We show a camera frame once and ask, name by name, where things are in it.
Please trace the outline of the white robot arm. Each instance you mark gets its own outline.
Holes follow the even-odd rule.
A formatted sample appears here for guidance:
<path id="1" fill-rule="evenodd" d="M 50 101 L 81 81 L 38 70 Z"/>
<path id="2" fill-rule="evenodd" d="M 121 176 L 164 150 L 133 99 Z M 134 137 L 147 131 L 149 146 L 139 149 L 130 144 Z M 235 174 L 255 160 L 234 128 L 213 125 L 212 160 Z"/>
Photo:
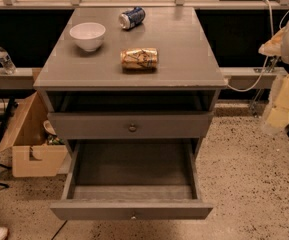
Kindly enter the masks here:
<path id="1" fill-rule="evenodd" d="M 258 50 L 262 55 L 278 56 L 289 65 L 289 21 Z M 276 134 L 289 125 L 289 74 L 277 76 L 269 94 L 269 104 L 263 113 L 262 130 Z"/>

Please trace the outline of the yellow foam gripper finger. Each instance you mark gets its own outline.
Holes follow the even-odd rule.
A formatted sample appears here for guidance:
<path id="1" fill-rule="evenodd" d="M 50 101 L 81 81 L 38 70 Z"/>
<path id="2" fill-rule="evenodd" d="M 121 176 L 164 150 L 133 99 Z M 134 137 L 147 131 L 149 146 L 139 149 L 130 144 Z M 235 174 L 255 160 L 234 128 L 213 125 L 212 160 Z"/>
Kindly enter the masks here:
<path id="1" fill-rule="evenodd" d="M 268 41 L 260 46 L 258 52 L 265 56 L 281 56 L 284 34 L 285 28 L 281 28 Z"/>
<path id="2" fill-rule="evenodd" d="M 289 125 L 289 74 L 278 75 L 273 81 L 269 103 L 262 115 L 261 129 L 273 135 Z"/>

